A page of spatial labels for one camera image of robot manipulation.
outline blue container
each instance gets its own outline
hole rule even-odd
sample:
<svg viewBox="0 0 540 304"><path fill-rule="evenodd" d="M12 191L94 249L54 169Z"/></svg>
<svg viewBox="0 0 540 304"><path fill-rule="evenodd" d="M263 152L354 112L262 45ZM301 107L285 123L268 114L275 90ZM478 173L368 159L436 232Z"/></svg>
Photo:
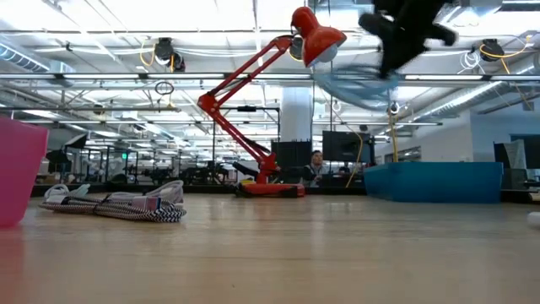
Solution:
<svg viewBox="0 0 540 304"><path fill-rule="evenodd" d="M503 164L495 162L403 162L366 168L368 195L396 202L500 202Z"/></svg>

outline pink bin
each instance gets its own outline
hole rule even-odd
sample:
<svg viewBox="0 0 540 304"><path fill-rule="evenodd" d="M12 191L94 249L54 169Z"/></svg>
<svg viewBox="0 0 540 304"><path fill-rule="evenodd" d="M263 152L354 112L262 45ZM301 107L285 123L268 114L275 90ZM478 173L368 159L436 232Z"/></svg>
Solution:
<svg viewBox="0 0 540 304"><path fill-rule="evenodd" d="M17 225L23 219L48 135L45 128L0 117L0 227Z"/></svg>

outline lamp shade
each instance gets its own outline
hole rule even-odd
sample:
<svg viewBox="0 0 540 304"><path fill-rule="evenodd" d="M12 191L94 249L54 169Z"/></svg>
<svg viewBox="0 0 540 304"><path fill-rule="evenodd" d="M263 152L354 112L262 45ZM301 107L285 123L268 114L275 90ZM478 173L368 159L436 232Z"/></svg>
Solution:
<svg viewBox="0 0 540 304"><path fill-rule="evenodd" d="M302 39L302 60L307 68L318 62L330 62L337 54L347 36L332 27L321 26L310 8L297 8L293 13L294 26Z"/></svg>

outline white column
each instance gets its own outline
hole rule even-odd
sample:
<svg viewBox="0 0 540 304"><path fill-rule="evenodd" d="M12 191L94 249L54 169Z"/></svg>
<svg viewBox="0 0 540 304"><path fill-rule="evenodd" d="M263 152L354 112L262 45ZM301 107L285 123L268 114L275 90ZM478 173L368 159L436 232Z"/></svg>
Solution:
<svg viewBox="0 0 540 304"><path fill-rule="evenodd" d="M282 142L311 140L313 98L310 88L283 88L281 100Z"/></svg>

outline person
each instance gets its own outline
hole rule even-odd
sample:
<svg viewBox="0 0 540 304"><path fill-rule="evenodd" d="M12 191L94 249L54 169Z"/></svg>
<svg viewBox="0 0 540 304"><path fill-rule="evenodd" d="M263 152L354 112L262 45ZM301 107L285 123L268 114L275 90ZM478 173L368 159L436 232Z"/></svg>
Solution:
<svg viewBox="0 0 540 304"><path fill-rule="evenodd" d="M315 150L311 153L311 163L304 167L302 183L305 187L319 187L322 176L329 173L329 168L322 164L322 152Z"/></svg>

